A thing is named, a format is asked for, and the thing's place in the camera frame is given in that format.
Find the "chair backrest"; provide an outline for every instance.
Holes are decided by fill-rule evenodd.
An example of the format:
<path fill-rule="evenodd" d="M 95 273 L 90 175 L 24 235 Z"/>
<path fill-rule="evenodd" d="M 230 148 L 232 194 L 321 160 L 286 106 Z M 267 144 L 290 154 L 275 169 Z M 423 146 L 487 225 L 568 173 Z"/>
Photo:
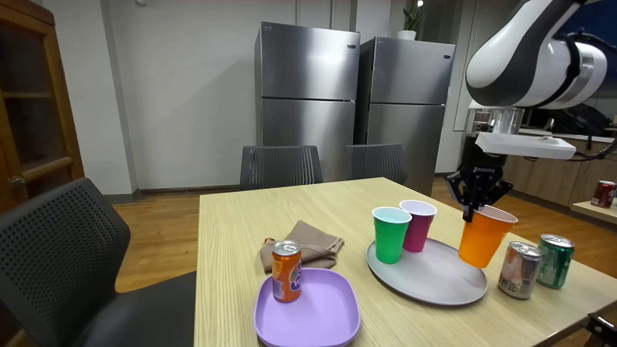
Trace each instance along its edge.
<path fill-rule="evenodd" d="M 63 347 L 113 295 L 128 227 L 88 179 L 0 216 L 0 300 L 36 345 Z"/>
<path fill-rule="evenodd" d="M 321 183 L 321 163 L 315 146 L 244 146 L 240 187 L 284 187 Z"/>
<path fill-rule="evenodd" d="M 346 144 L 348 175 L 387 177 L 404 183 L 402 146 L 400 144 Z"/>

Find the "soda can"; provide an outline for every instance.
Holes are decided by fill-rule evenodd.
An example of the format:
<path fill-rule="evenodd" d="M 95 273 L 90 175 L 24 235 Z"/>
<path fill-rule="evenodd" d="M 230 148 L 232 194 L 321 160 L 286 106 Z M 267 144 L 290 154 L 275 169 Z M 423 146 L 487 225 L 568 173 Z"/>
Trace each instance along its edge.
<path fill-rule="evenodd" d="M 498 289 L 514 298 L 529 298 L 539 270 L 539 250 L 527 243 L 508 243 L 498 273 Z"/>
<path fill-rule="evenodd" d="M 558 289 L 564 283 L 566 270 L 570 268 L 574 244 L 558 235 L 539 235 L 541 266 L 537 281 L 545 287 Z"/>
<path fill-rule="evenodd" d="M 595 192 L 591 196 L 591 204 L 608 208 L 612 204 L 612 190 L 617 189 L 614 181 L 599 179 L 595 185 Z"/>
<path fill-rule="evenodd" d="M 290 239 L 273 243 L 271 293 L 281 302 L 290 302 L 300 295 L 300 248 Z"/>

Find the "table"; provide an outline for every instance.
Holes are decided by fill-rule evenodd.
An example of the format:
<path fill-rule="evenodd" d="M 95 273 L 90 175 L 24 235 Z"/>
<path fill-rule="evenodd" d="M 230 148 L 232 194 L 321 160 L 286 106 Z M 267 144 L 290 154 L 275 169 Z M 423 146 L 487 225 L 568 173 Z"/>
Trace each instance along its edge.
<path fill-rule="evenodd" d="M 373 241 L 373 206 L 421 198 L 437 206 L 429 237 L 456 246 L 460 212 L 387 179 L 360 179 L 200 196 L 194 345 L 257 345 L 252 329 L 255 293 L 265 279 L 257 248 L 263 237 L 284 237 L 296 219 L 344 239 L 333 271 L 350 283 L 362 345 L 533 345 L 617 302 L 617 279 L 572 262 L 560 291 L 535 285 L 529 300 L 496 289 L 508 233 L 489 266 L 487 293 L 462 308 L 421 304 L 383 287 L 363 254 Z"/>
<path fill-rule="evenodd" d="M 572 204 L 572 210 L 606 223 L 617 223 L 617 202 L 612 202 L 608 208 L 601 208 L 593 206 L 589 200 L 579 200 Z"/>

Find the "wooden cabinet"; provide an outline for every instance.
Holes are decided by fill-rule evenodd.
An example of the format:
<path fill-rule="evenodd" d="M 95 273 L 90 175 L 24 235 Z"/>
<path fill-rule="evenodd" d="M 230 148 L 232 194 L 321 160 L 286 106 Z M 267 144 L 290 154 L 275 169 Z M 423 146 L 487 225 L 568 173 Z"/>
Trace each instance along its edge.
<path fill-rule="evenodd" d="M 577 152 L 595 154 L 604 142 L 568 140 Z M 562 160 L 527 160 L 508 156 L 502 165 L 502 179 L 514 185 L 514 190 L 570 206 L 577 200 L 589 200 L 597 179 L 617 179 L 617 156 L 589 162 Z"/>
<path fill-rule="evenodd" d="M 0 0 L 0 212 L 80 175 L 53 17 Z"/>

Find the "pink cup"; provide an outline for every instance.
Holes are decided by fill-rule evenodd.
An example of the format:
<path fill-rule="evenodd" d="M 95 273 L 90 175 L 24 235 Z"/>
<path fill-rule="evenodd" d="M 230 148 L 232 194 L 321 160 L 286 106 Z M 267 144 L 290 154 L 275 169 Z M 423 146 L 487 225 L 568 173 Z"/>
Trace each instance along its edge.
<path fill-rule="evenodd" d="M 437 214 L 437 208 L 423 200 L 400 200 L 398 206 L 410 214 L 402 248 L 408 252 L 421 252 L 431 217 Z"/>

